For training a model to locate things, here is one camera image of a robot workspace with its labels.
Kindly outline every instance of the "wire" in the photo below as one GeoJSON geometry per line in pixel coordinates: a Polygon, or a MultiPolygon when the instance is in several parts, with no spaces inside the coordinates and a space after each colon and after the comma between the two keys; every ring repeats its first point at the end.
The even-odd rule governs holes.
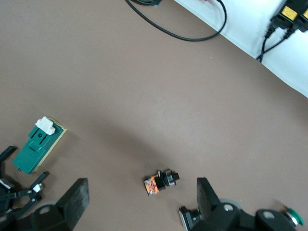
{"type": "Polygon", "coordinates": [[[279,42],[277,42],[275,45],[271,46],[270,48],[267,48],[263,54],[261,53],[256,59],[259,60],[261,56],[263,56],[265,53],[269,52],[270,50],[274,49],[275,47],[277,47],[279,44],[281,44],[283,41],[285,41],[286,39],[283,38],[282,40],[280,40],[279,42]]]}
{"type": "Polygon", "coordinates": [[[265,44],[266,41],[268,40],[268,38],[264,38],[263,44],[262,44],[262,50],[261,50],[261,54],[259,55],[259,57],[257,58],[257,60],[259,60],[259,62],[261,63],[263,60],[263,55],[265,54],[265,44]]]}
{"type": "Polygon", "coordinates": [[[275,45],[273,45],[270,48],[267,48],[265,50],[265,43],[266,43],[267,39],[270,37],[270,35],[273,33],[273,31],[270,32],[270,30],[269,30],[267,35],[264,37],[261,54],[256,59],[259,60],[260,63],[262,63],[263,56],[264,56],[265,53],[269,52],[270,50],[274,49],[279,44],[281,44],[283,41],[287,40],[294,32],[295,32],[295,29],[293,27],[289,28],[288,31],[285,33],[284,37],[279,42],[277,42],[275,45]]]}
{"type": "Polygon", "coordinates": [[[127,2],[127,4],[141,17],[143,18],[145,21],[147,21],[149,24],[151,24],[152,26],[156,27],[157,29],[159,29],[160,31],[172,36],[172,37],[175,37],[177,39],[180,39],[180,40],[183,40],[183,41],[188,41],[188,42],[200,42],[200,41],[206,41],[206,40],[209,40],[209,39],[212,39],[214,37],[216,37],[217,35],[219,35],[221,33],[221,31],[223,30],[223,28],[225,27],[226,25],[226,22],[227,22],[227,10],[226,10],[226,7],[225,5],[223,4],[223,2],[221,0],[216,0],[218,1],[221,6],[222,6],[222,9],[223,9],[223,12],[224,12],[224,15],[225,15],[225,19],[224,19],[224,22],[222,24],[222,27],[219,29],[219,31],[217,31],[216,33],[214,33],[213,35],[211,36],[208,36],[208,37],[204,37],[204,38],[186,38],[186,37],[182,37],[182,36],[179,36],[179,35],[176,35],[164,28],[162,28],[161,26],[157,25],[156,23],[154,23],[153,21],[151,21],[150,19],[148,19],[144,14],[142,14],[130,1],[131,0],[125,0],[127,2]]]}
{"type": "Polygon", "coordinates": [[[134,3],[144,6],[155,6],[158,5],[161,0],[132,0],[134,3]]]}

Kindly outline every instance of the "metal screw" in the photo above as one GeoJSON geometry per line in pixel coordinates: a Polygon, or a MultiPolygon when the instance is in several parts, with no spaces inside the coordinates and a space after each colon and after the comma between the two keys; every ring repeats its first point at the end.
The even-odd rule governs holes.
{"type": "Polygon", "coordinates": [[[274,214],[272,214],[271,212],[264,212],[263,213],[263,216],[266,218],[266,219],[275,219],[275,216],[274,214]]]}
{"type": "Polygon", "coordinates": [[[47,207],[43,207],[41,210],[40,210],[40,214],[44,214],[44,213],[48,213],[50,211],[50,208],[49,208],[49,206],[47,206],[47,207]]]}
{"type": "Polygon", "coordinates": [[[223,209],[226,210],[227,212],[233,211],[233,207],[230,204],[225,204],[223,209]]]}
{"type": "Polygon", "coordinates": [[[6,215],[3,215],[2,217],[0,217],[0,222],[4,222],[4,221],[6,221],[6,215]]]}

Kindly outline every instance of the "small orange component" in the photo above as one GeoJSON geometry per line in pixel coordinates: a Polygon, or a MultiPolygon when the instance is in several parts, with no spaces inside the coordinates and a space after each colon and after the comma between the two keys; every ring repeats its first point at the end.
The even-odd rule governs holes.
{"type": "Polygon", "coordinates": [[[155,177],[158,177],[158,175],[156,174],[154,176],[151,176],[151,178],[148,178],[144,181],[144,185],[148,192],[148,195],[154,195],[159,193],[158,187],[155,182],[155,177]]]}

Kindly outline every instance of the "green electronic component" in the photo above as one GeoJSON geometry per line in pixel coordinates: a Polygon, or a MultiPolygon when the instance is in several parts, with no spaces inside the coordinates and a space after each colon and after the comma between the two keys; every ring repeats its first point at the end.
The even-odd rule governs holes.
{"type": "Polygon", "coordinates": [[[48,119],[52,124],[53,134],[48,135],[42,129],[35,126],[29,134],[29,141],[20,150],[13,164],[19,171],[27,174],[35,172],[43,163],[48,154],[66,132],[66,129],[54,120],[48,119]]]}

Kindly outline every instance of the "black plastic part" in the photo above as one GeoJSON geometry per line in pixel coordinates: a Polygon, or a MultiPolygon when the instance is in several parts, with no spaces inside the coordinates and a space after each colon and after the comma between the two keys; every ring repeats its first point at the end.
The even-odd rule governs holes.
{"type": "Polygon", "coordinates": [[[256,219],[260,226],[269,231],[295,231],[289,220],[280,212],[261,209],[256,212],[256,219]],[[264,216],[264,212],[270,212],[274,215],[273,219],[268,219],[264,216]]]}
{"type": "Polygon", "coordinates": [[[35,182],[33,182],[33,184],[30,185],[30,188],[33,189],[37,184],[41,184],[43,182],[43,180],[46,179],[46,177],[48,177],[49,172],[43,172],[37,179],[35,182]]]}
{"type": "Polygon", "coordinates": [[[306,0],[305,5],[302,8],[302,11],[300,12],[300,15],[297,17],[294,29],[299,29],[301,32],[306,32],[308,30],[308,0],[306,0]]]}
{"type": "Polygon", "coordinates": [[[71,231],[58,208],[46,205],[31,214],[33,231],[71,231]]]}
{"type": "Polygon", "coordinates": [[[202,220],[195,225],[188,209],[179,211],[187,231],[295,231],[283,213],[262,209],[254,217],[231,203],[221,203],[206,178],[198,178],[197,200],[202,220]]]}
{"type": "Polygon", "coordinates": [[[158,171],[158,176],[154,178],[159,191],[166,189],[167,186],[177,185],[176,181],[179,179],[179,174],[170,169],[164,172],[158,171]]]}
{"type": "Polygon", "coordinates": [[[232,206],[233,210],[226,211],[224,205],[226,203],[218,205],[207,222],[215,224],[221,230],[234,230],[239,224],[241,212],[236,206],[229,203],[228,205],[232,206]]]}
{"type": "Polygon", "coordinates": [[[11,193],[5,193],[3,195],[0,194],[0,201],[7,201],[7,200],[13,200],[13,199],[17,199],[19,197],[22,196],[28,196],[28,189],[26,190],[22,190],[22,191],[18,191],[18,192],[11,192],[11,193]]]}
{"type": "Polygon", "coordinates": [[[185,206],[179,210],[183,226],[186,231],[191,231],[192,228],[202,219],[202,215],[199,210],[188,210],[185,206]]]}
{"type": "Polygon", "coordinates": [[[5,161],[13,152],[15,152],[17,147],[9,146],[0,154],[0,162],[5,161]]]}
{"type": "Polygon", "coordinates": [[[79,178],[56,203],[60,213],[72,230],[90,202],[88,179],[79,178]]]}
{"type": "MultiPolygon", "coordinates": [[[[13,193],[15,192],[15,188],[6,188],[5,186],[3,186],[2,184],[0,184],[0,197],[13,193]]],[[[14,200],[13,199],[8,199],[8,200],[2,200],[0,201],[0,215],[2,215],[3,213],[5,213],[9,208],[11,208],[13,206],[14,200]]]]}
{"type": "Polygon", "coordinates": [[[155,177],[154,180],[159,191],[166,189],[166,185],[162,177],[155,177]]]}
{"type": "Polygon", "coordinates": [[[295,23],[295,19],[292,20],[285,16],[282,12],[285,7],[292,9],[297,15],[300,15],[306,5],[307,0],[287,0],[282,3],[282,6],[278,9],[275,16],[271,19],[271,25],[274,28],[280,27],[281,29],[291,28],[295,23]]]}
{"type": "Polygon", "coordinates": [[[287,215],[286,213],[283,213],[283,215],[287,218],[287,220],[290,222],[290,224],[295,227],[296,224],[293,222],[292,218],[289,217],[289,215],[287,215]]]}
{"type": "Polygon", "coordinates": [[[9,146],[7,149],[5,149],[0,154],[0,178],[2,178],[3,172],[2,172],[2,163],[13,153],[15,152],[17,147],[15,146],[9,146]]]}
{"type": "Polygon", "coordinates": [[[87,179],[78,179],[56,205],[45,205],[23,219],[0,217],[0,231],[72,231],[89,204],[87,179]]]}
{"type": "Polygon", "coordinates": [[[30,208],[32,208],[36,203],[38,203],[42,199],[41,196],[37,195],[35,198],[30,199],[27,204],[25,204],[20,209],[14,209],[10,214],[14,214],[17,219],[21,218],[30,208]]]}
{"type": "Polygon", "coordinates": [[[207,178],[198,178],[197,180],[197,202],[199,210],[205,220],[208,219],[212,211],[221,204],[207,178]]]}

